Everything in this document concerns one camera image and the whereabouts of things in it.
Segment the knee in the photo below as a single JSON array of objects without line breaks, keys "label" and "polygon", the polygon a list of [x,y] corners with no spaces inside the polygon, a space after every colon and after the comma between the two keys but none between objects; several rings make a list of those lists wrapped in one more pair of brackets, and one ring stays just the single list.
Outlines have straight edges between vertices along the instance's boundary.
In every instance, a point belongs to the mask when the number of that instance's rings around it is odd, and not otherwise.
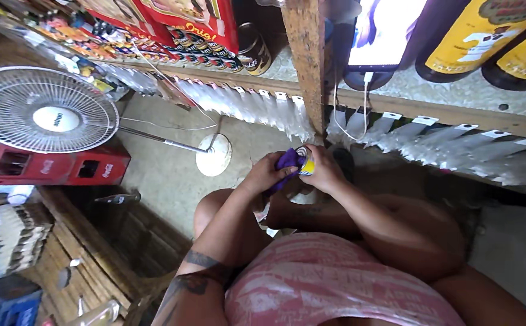
[{"label": "knee", "polygon": [[233,189],[219,189],[204,196],[194,210],[194,238],[198,238],[221,209]]}]

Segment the fan guard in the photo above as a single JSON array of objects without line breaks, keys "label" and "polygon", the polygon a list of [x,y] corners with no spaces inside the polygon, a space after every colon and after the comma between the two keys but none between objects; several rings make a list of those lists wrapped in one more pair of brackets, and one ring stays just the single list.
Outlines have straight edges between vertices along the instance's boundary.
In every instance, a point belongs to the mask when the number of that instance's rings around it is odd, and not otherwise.
[{"label": "fan guard", "polygon": [[80,152],[118,130],[114,103],[64,72],[0,68],[0,143],[40,153]]}]

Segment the purple cloth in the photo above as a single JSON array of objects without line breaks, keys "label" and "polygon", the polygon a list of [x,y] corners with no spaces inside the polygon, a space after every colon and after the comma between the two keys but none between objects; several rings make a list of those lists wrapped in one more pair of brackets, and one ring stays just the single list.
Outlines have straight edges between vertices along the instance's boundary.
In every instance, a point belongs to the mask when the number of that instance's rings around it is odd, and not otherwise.
[{"label": "purple cloth", "polygon": [[[283,154],[277,160],[277,162],[275,162],[275,171],[279,171],[287,167],[297,167],[299,170],[301,170],[303,163],[305,163],[305,157],[299,156],[295,149],[288,149],[287,152],[285,152],[285,154]],[[271,197],[271,195],[285,187],[285,184],[289,181],[289,179],[296,176],[298,172],[299,171],[289,174],[288,176],[281,179],[281,181],[271,186],[271,188],[263,191],[263,196]]]}]

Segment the concrete floor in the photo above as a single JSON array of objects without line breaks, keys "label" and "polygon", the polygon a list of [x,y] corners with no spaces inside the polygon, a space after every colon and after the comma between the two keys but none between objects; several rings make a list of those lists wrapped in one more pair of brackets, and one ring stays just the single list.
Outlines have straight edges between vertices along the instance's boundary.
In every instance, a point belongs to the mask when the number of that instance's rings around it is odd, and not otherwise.
[{"label": "concrete floor", "polygon": [[[207,114],[219,120],[217,113]],[[181,128],[201,128],[212,124],[195,108],[187,112],[159,97],[139,95],[130,100],[123,116]],[[217,130],[182,131],[126,120],[122,121],[122,125],[194,146]],[[289,141],[285,133],[276,128],[230,117],[222,117],[220,133],[231,142],[232,158],[222,174],[208,177],[196,167],[194,152],[119,132],[118,137],[132,156],[122,185],[138,189],[143,204],[191,238],[194,208],[202,197],[217,189],[236,187],[253,163],[265,154],[301,145],[299,139]]]}]

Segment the wooden post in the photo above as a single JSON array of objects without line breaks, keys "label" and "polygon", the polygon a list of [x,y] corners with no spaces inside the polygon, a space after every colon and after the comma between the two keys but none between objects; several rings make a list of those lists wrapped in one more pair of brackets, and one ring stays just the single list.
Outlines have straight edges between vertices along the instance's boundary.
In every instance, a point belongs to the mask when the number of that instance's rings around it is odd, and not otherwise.
[{"label": "wooden post", "polygon": [[286,0],[281,12],[307,114],[317,134],[323,136],[325,22],[318,10],[321,2],[323,0]]}]

